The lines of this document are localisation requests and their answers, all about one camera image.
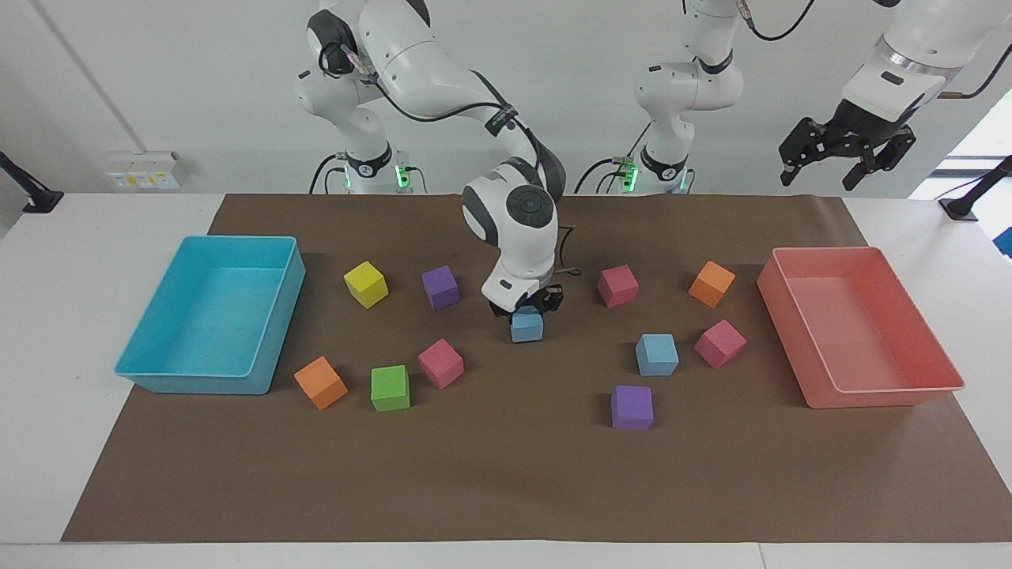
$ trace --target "purple cube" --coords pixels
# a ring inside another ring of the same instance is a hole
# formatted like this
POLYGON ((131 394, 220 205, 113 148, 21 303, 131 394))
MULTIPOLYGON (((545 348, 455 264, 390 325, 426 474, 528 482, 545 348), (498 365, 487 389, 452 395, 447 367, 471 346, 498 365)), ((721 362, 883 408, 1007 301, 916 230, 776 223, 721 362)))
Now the purple cube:
POLYGON ((649 430, 654 424, 654 396, 649 387, 618 386, 611 394, 611 426, 649 430))
POLYGON ((422 274, 422 286, 425 296, 429 298, 432 310, 444 309, 460 302, 460 290, 456 288, 456 279, 448 266, 434 268, 422 274))

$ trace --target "black cable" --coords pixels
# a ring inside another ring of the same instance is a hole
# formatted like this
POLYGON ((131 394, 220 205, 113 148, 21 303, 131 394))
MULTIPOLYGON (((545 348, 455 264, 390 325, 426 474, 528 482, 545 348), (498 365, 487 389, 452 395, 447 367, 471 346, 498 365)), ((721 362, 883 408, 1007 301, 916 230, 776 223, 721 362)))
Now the black cable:
POLYGON ((333 174, 334 172, 342 172, 343 173, 344 172, 344 168, 341 168, 341 167, 331 168, 330 170, 327 170, 326 174, 323 175, 323 192, 325 194, 327 194, 327 195, 330 195, 330 185, 329 185, 330 184, 330 175, 333 174))
POLYGON ((978 87, 978 89, 976 91, 974 91, 973 93, 959 93, 959 92, 946 91, 946 92, 938 95, 938 98, 940 98, 940 99, 972 99, 972 98, 976 97, 977 95, 980 95, 981 93, 984 92, 985 89, 988 88, 989 85, 991 85, 991 82, 995 80, 995 77, 998 76, 998 72, 1001 71, 1002 70, 1002 66, 1005 65, 1005 60, 1009 59, 1009 54, 1012 54, 1012 44, 1009 44, 1009 47, 1005 50, 1005 54, 1003 54, 1002 57, 1001 57, 1001 59, 998 60, 998 64, 995 65, 995 68, 993 70, 991 70, 991 75, 989 75, 988 78, 984 81, 984 84, 982 84, 980 87, 978 87))
POLYGON ((331 154, 327 158, 323 159, 323 162, 317 167, 317 171, 313 174, 313 181, 310 182, 310 195, 313 195, 313 191, 316 189, 316 183, 320 181, 320 172, 323 172, 324 167, 331 161, 336 160, 337 154, 331 154))
MULTIPOLYGON (((640 137, 637 138, 636 142, 632 143, 632 146, 629 147, 629 151, 625 153, 625 158, 631 158, 632 157, 632 152, 636 150, 636 147, 640 146, 640 143, 643 141, 643 138, 647 136, 647 131, 650 130, 650 127, 652 125, 653 125, 653 123, 647 123, 647 126, 644 128, 643 132, 640 133, 640 137)), ((618 174, 622 173, 622 165, 621 164, 619 164, 618 167, 615 168, 615 172, 614 173, 615 173, 616 177, 617 177, 618 174)), ((605 191, 604 193, 611 193, 611 183, 610 182, 608 183, 608 190, 605 191)))
POLYGON ((425 190, 425 195, 429 194, 429 184, 425 182, 425 172, 422 171, 418 166, 408 166, 404 169, 405 172, 418 172, 418 175, 422 176, 422 189, 425 190))
POLYGON ((445 120, 447 118, 451 118, 453 116, 456 116, 456 115, 458 115, 460 113, 467 112, 469 110, 472 110, 472 109, 475 109, 475 108, 482 108, 482 107, 486 107, 486 106, 487 107, 491 107, 491 108, 495 108, 495 109, 498 109, 498 110, 502 110, 503 109, 503 105, 501 105, 499 103, 494 103, 494 102, 473 102, 471 104, 466 104, 466 105, 461 106, 460 108, 458 108, 456 110, 451 110, 451 111, 449 111, 449 112, 447 112, 445 114, 440 114, 438 116, 432 116, 432 117, 415 116, 414 114, 411 114, 410 112, 404 110, 403 108, 401 108, 400 105, 398 105, 396 102, 394 102, 394 99, 391 98, 390 93, 388 93, 387 89, 384 89, 383 86, 380 85, 380 83, 375 83, 374 82, 372 84, 375 85, 376 89, 380 89, 380 93, 383 94, 384 98, 386 98, 387 101, 390 102, 390 104, 395 109, 397 109, 398 112, 400 112, 401 114, 407 116, 408 118, 411 118, 412 120, 415 120, 416 123, 438 123, 440 120, 445 120))
POLYGON ((594 170, 600 168, 601 166, 604 166, 605 164, 610 164, 610 163, 611 159, 605 158, 604 160, 598 160, 597 162, 594 163, 593 166, 587 168, 587 171, 584 172, 582 176, 580 176, 580 181, 576 182, 576 187, 573 189, 573 193, 574 194, 580 193, 580 187, 583 185, 583 182, 587 181, 587 178, 590 177, 590 174, 593 173, 594 170))
POLYGON ((749 26, 749 29, 752 30, 752 33, 754 33, 756 37, 762 39, 763 42, 779 42, 780 39, 783 39, 784 37, 786 37, 786 36, 790 35, 791 33, 793 33, 794 30, 797 29, 797 26, 802 25, 802 22, 805 21, 805 17, 809 15, 809 10, 812 9, 812 6, 815 3, 816 3, 816 0, 809 0, 809 4, 807 6, 805 6, 805 10, 802 12, 802 15, 797 16, 797 20, 794 21, 794 24, 791 25, 790 27, 788 27, 787 31, 784 31, 783 33, 781 33, 779 35, 774 35, 774 36, 771 37, 769 35, 763 34, 761 31, 759 31, 758 29, 756 29, 755 21, 753 21, 751 15, 749 15, 748 17, 745 17, 745 23, 749 26))
POLYGON ((573 230, 576 229, 576 226, 559 226, 559 229, 564 230, 566 235, 563 235, 562 243, 559 244, 559 264, 562 265, 562 268, 555 271, 555 274, 565 272, 567 274, 572 274, 573 276, 580 276, 583 274, 583 269, 577 266, 568 266, 563 258, 563 253, 566 251, 566 242, 569 241, 569 236, 573 234, 573 230))
POLYGON ((695 170, 689 168, 689 170, 685 172, 685 175, 688 176, 689 174, 692 174, 692 181, 689 182, 689 187, 686 188, 685 195, 692 193, 692 186, 695 185, 695 170))
MULTIPOLYGON (((400 105, 394 102, 394 99, 390 96, 390 93, 388 93, 387 89, 384 89, 383 86, 380 85, 378 81, 372 81, 371 83, 372 85, 375 85, 375 88, 380 90, 380 93, 384 96, 385 99, 387 99, 387 102, 389 102, 391 106, 393 106, 401 114, 407 116, 408 118, 411 118, 412 120, 415 120, 416 123, 438 123, 440 120, 452 118, 453 116, 456 116, 469 110, 473 110, 475 108, 489 107, 489 108, 495 108, 497 110, 505 110, 506 108, 504 105, 495 102, 473 102, 471 104, 466 104, 456 110, 451 110, 449 112, 446 112, 445 114, 440 114, 438 116, 432 116, 432 117, 415 116, 414 114, 411 114, 410 112, 404 110, 403 108, 401 108, 400 105)), ((537 140, 537 137, 534 136, 534 133, 532 133, 530 129, 524 127, 523 125, 520 125, 519 121, 517 121, 517 126, 520 128, 520 131, 524 134, 524 136, 527 137, 527 142, 529 142, 530 146, 533 147, 534 149, 534 169, 537 170, 538 168, 541 167, 541 153, 539 151, 541 143, 540 141, 537 140)))
MULTIPOLYGON (((600 193, 601 192, 601 184, 604 183, 604 180, 606 180, 608 178, 617 178, 619 176, 621 176, 621 174, 616 174, 614 172, 608 172, 607 174, 604 174, 604 176, 601 177, 601 180, 599 182, 597 182, 597 188, 594 189, 594 193, 600 193)), ((611 193, 611 184, 610 183, 608 184, 608 189, 604 193, 611 193)))
POLYGON ((959 184, 959 185, 957 185, 957 186, 953 187, 952 189, 949 189, 949 190, 945 191, 944 193, 941 193, 941 194, 937 195, 937 196, 936 196, 936 197, 934 198, 934 201, 938 201, 938 200, 939 200, 939 199, 941 199, 942 197, 945 197, 946 195, 948 195, 949 193, 952 193, 953 191, 955 191, 955 190, 957 190, 957 189, 961 189, 961 188, 963 188, 963 187, 966 187, 967 185, 969 185, 969 184, 972 184, 972 183, 977 183, 977 182, 979 182, 979 181, 983 180, 983 179, 984 179, 984 176, 981 176, 981 177, 977 178, 976 180, 969 180, 969 181, 968 181, 968 182, 966 182, 966 183, 961 183, 961 184, 959 184))

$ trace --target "electrical outlet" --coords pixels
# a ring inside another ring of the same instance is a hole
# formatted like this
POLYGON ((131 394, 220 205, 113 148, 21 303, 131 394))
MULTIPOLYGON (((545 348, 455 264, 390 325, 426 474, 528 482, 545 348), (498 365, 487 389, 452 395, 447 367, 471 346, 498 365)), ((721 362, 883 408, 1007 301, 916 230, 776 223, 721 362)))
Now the electrical outlet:
POLYGON ((139 189, 154 189, 155 180, 151 178, 151 167, 154 162, 135 162, 126 170, 126 181, 139 189))
POLYGON ((105 171, 105 176, 115 189, 133 189, 136 183, 131 183, 126 172, 130 171, 131 162, 110 162, 105 171))
POLYGON ((182 189, 188 174, 174 152, 109 152, 106 177, 116 189, 182 189))

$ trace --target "orange cube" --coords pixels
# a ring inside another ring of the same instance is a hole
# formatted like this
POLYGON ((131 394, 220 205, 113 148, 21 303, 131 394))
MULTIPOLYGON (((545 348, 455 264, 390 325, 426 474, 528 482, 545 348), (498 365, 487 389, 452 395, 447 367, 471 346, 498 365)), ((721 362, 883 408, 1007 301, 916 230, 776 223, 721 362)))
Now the orange cube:
POLYGON ((728 289, 735 281, 735 273, 714 263, 706 261, 695 282, 689 289, 689 295, 708 306, 716 308, 724 296, 728 294, 728 289))
POLYGON ((348 388, 344 386, 341 377, 323 356, 296 372, 296 381, 321 411, 348 393, 348 388))

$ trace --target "robotic arm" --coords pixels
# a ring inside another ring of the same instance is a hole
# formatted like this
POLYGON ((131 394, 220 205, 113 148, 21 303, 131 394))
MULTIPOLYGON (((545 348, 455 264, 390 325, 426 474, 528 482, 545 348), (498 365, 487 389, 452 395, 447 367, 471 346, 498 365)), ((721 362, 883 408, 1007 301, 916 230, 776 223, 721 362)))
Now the robotic arm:
POLYGON ((1012 18, 1008 0, 874 2, 899 4, 893 22, 844 87, 833 118, 821 125, 805 117, 780 145, 785 186, 803 167, 833 156, 859 159, 843 180, 848 191, 868 174, 894 169, 917 142, 907 120, 1012 18))
MULTIPOLYGON (((557 310, 562 289, 550 287, 549 279, 559 228, 555 205, 566 185, 562 163, 491 83, 454 63, 436 43, 422 0, 332 2, 324 2, 308 28, 320 70, 329 76, 324 79, 345 83, 333 88, 343 94, 331 98, 340 102, 327 117, 352 134, 349 155, 352 145, 361 152, 359 160, 384 146, 378 118, 357 109, 381 96, 420 123, 457 115, 483 123, 511 157, 463 190, 468 226, 501 250, 482 293, 497 315, 525 305, 542 313, 557 310)), ((316 112, 317 104, 312 108, 316 112)))
POLYGON ((637 156, 638 193, 678 187, 695 128, 687 110, 718 110, 738 102, 744 79, 734 62, 732 42, 738 29, 735 0, 689 0, 685 47, 689 63, 665 63, 647 70, 637 87, 640 106, 650 113, 652 130, 637 156))

